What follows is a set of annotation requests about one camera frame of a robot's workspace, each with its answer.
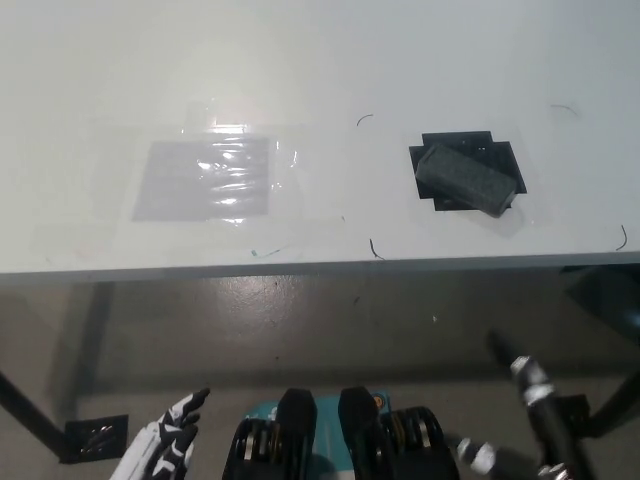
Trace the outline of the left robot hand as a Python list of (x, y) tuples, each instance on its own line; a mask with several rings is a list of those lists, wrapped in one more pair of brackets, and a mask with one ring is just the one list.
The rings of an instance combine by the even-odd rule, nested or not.
[(111, 480), (178, 480), (186, 477), (198, 433), (198, 410), (209, 388), (194, 392), (142, 428), (120, 459)]

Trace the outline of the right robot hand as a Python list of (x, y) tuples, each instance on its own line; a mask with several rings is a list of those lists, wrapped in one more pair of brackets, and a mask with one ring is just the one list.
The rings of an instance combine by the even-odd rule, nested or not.
[(555, 386), (537, 360), (495, 330), (487, 334), (487, 345), (497, 363), (509, 370), (543, 459), (538, 462), (512, 448), (449, 434), (446, 439), (457, 459), (489, 479), (593, 479), (591, 462), (570, 432)]

